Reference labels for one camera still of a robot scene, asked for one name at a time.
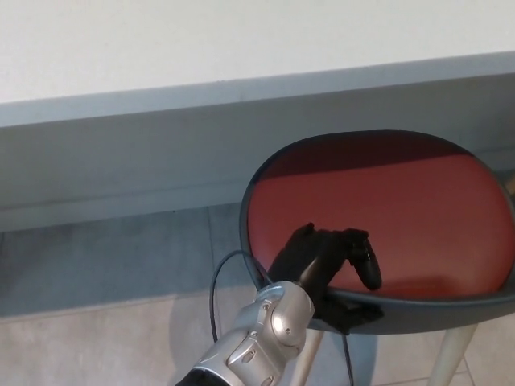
black cable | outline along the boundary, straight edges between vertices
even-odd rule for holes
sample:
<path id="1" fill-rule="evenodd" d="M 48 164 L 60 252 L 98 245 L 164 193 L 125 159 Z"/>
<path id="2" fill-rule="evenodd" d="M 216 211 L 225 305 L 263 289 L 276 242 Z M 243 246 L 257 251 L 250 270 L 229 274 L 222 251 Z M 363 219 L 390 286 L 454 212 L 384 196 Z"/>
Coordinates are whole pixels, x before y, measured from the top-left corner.
<path id="1" fill-rule="evenodd" d="M 244 250 L 237 250 L 237 251 L 232 251 L 228 255 L 225 255 L 225 257 L 220 261 L 220 263 L 218 263 L 218 266 L 215 269 L 215 273 L 212 275 L 211 285 L 209 286 L 209 320 L 211 322 L 212 340 L 214 342 L 216 342 L 218 340 L 218 334 L 216 333 L 216 321 L 215 321 L 216 279 L 218 278 L 218 274 L 220 273 L 220 270 L 222 269 L 224 264 L 227 262 L 227 260 L 236 255 L 242 255 L 243 257 L 248 257 L 248 258 L 252 259 L 253 263 L 256 265 L 256 268 L 259 270 L 259 273 L 263 276 L 265 281 L 267 281 L 268 284 L 272 283 L 272 281 L 270 280 L 270 277 L 268 276 L 268 273 L 266 272 L 266 269 L 263 268 L 263 266 L 261 265 L 259 260 L 252 254 L 250 254 Z"/>
<path id="2" fill-rule="evenodd" d="M 347 364 L 349 386 L 354 386 L 354 372 L 352 371 L 351 352 L 348 348 L 347 335 L 344 335 L 345 363 Z"/>

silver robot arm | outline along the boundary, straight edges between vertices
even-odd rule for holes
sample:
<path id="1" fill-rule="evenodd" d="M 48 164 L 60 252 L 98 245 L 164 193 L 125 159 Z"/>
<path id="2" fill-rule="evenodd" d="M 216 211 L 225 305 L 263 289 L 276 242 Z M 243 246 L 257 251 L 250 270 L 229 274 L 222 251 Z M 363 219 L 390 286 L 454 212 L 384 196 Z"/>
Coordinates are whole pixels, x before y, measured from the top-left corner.
<path id="1" fill-rule="evenodd" d="M 177 386 L 275 386 L 304 348 L 314 312 L 298 285 L 265 287 Z"/>
<path id="2" fill-rule="evenodd" d="M 311 223 L 297 229 L 268 270 L 276 282 L 240 311 L 233 329 L 176 386 L 275 386 L 304 348 L 315 308 L 318 318 L 343 334 L 380 318 L 379 310 L 349 310 L 324 297 L 346 260 L 369 290 L 381 287 L 366 231 L 315 230 Z"/>

gray floor tile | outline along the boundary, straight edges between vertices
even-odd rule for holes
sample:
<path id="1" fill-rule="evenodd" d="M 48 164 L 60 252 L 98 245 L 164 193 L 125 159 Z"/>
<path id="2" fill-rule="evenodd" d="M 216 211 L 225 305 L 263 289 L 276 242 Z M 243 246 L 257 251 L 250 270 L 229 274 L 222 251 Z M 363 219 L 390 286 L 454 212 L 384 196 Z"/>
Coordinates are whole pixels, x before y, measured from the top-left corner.
<path id="1" fill-rule="evenodd" d="M 481 323 L 465 353 L 476 386 L 515 384 L 515 314 Z"/>
<path id="2" fill-rule="evenodd" d="M 211 275 L 206 208 L 8 232 L 0 317 L 194 294 Z"/>
<path id="3" fill-rule="evenodd" d="M 400 384 L 390 384 L 390 386 L 427 386 L 427 380 L 413 380 L 410 382 L 402 382 Z M 472 379 L 467 373 L 456 374 L 452 378 L 449 386 L 474 386 Z"/>
<path id="4" fill-rule="evenodd" d="M 207 296 L 0 324 L 2 386 L 175 385 L 211 345 Z"/>
<path id="5" fill-rule="evenodd" d="M 499 179 L 499 181 L 501 181 L 502 183 L 505 183 L 513 175 L 515 175 L 515 169 L 514 170 L 494 171 L 494 174 Z"/>
<path id="6" fill-rule="evenodd" d="M 374 335 L 350 335 L 355 386 L 369 386 L 373 376 L 377 337 Z M 295 368 L 295 361 L 288 364 L 280 385 L 287 386 Z M 347 366 L 341 335 L 326 333 L 316 353 L 315 362 L 307 378 L 307 386 L 321 384 L 349 386 Z"/>
<path id="7" fill-rule="evenodd" d="M 241 249 L 239 234 L 240 204 L 230 203 L 209 208 L 212 251 L 215 265 L 227 254 Z M 220 271 L 220 287 L 252 283 L 243 257 L 235 256 Z"/>
<path id="8" fill-rule="evenodd" d="M 373 385 L 395 384 L 430 375 L 443 339 L 443 331 L 423 334 L 379 335 Z M 464 361 L 457 372 L 465 372 Z"/>

red stool seat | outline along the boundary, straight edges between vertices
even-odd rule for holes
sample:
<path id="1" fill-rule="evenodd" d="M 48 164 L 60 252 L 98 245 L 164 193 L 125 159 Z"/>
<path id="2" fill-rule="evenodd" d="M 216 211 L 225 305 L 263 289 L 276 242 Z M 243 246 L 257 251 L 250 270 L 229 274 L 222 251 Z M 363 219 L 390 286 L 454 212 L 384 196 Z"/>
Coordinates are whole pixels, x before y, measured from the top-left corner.
<path id="1" fill-rule="evenodd" d="M 383 277 L 375 294 L 389 297 L 494 293 L 515 257 L 512 208 L 491 171 L 425 134 L 322 136 L 276 154 L 249 199 L 252 253 L 268 268 L 308 222 L 367 230 Z M 349 264 L 332 287 L 368 292 Z"/>

metal stool leg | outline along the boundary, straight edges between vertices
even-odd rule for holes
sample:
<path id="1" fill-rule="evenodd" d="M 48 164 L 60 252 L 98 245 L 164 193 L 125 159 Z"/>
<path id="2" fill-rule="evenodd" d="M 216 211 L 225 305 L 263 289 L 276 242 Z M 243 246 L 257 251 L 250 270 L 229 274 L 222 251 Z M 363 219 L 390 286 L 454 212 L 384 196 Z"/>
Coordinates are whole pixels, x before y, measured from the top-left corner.
<path id="1" fill-rule="evenodd" d="M 307 330 L 306 344 L 297 358 L 290 386 L 304 386 L 323 338 L 323 331 Z"/>
<path id="2" fill-rule="evenodd" d="M 427 386 L 449 386 L 476 328 L 477 324 L 473 324 L 445 332 Z"/>

